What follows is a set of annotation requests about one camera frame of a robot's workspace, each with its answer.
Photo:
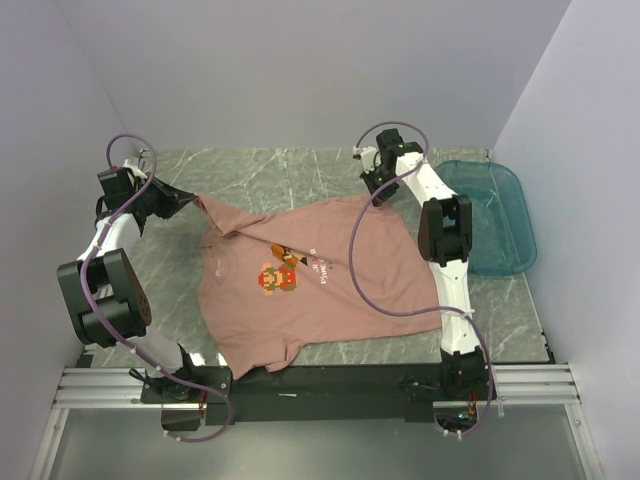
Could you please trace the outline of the teal translucent plastic basin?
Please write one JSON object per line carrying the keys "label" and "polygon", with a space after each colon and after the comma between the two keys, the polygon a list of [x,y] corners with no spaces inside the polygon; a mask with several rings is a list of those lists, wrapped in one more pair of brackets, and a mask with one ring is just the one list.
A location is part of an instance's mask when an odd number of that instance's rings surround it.
{"label": "teal translucent plastic basin", "polygon": [[436,167],[444,183],[472,203],[469,272],[507,277],[528,270],[537,246],[518,177],[495,162],[449,160]]}

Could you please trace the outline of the pink t-shirt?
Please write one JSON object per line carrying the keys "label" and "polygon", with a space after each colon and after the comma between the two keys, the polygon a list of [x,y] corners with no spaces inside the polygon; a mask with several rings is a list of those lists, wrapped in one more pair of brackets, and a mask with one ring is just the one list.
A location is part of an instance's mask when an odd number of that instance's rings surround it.
{"label": "pink t-shirt", "polygon": [[207,220],[197,291],[204,322],[235,378],[278,371],[309,344],[366,340],[438,329],[437,289],[402,217],[368,208],[357,230],[351,280],[348,246],[365,200],[330,198],[257,215],[200,195]]}

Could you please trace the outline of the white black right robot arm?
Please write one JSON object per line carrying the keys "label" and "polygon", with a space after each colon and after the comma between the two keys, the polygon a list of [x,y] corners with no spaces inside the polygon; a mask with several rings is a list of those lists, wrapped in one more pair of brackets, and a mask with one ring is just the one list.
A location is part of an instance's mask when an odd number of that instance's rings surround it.
{"label": "white black right robot arm", "polygon": [[468,269],[473,244],[472,203],[468,196],[448,187],[428,162],[429,141],[408,142],[398,131],[400,122],[382,122],[376,145],[353,147],[353,158],[362,163],[360,178],[370,193],[361,209],[348,246],[348,267],[358,294],[365,294],[357,283],[354,247],[357,230],[369,207],[380,207],[404,183],[421,206],[417,245],[432,272],[439,304],[408,312],[391,312],[394,317],[413,317],[424,313],[441,314],[441,373],[439,388],[444,395],[460,399],[491,380],[490,357],[486,343],[473,323],[468,288]]}

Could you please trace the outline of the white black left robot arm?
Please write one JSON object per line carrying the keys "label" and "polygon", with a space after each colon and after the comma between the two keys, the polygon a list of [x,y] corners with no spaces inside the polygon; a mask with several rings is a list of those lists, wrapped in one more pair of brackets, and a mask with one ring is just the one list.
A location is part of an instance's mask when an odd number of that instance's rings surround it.
{"label": "white black left robot arm", "polygon": [[[103,196],[96,204],[96,232],[92,242],[101,238],[109,222],[111,227],[96,256],[88,263],[86,282],[94,302],[112,327],[134,347],[142,347],[143,353],[169,372],[164,376],[143,361],[144,377],[130,371],[132,376],[164,400],[186,402],[199,392],[200,378],[184,348],[152,326],[150,304],[127,253],[141,237],[149,216],[169,219],[190,203],[194,195],[154,178],[148,189],[113,220],[117,208],[133,197],[147,179],[147,174],[128,163],[98,174]],[[102,325],[82,288],[81,266],[93,245],[95,243],[77,260],[59,266],[56,277],[80,342],[102,348],[123,346]]]}

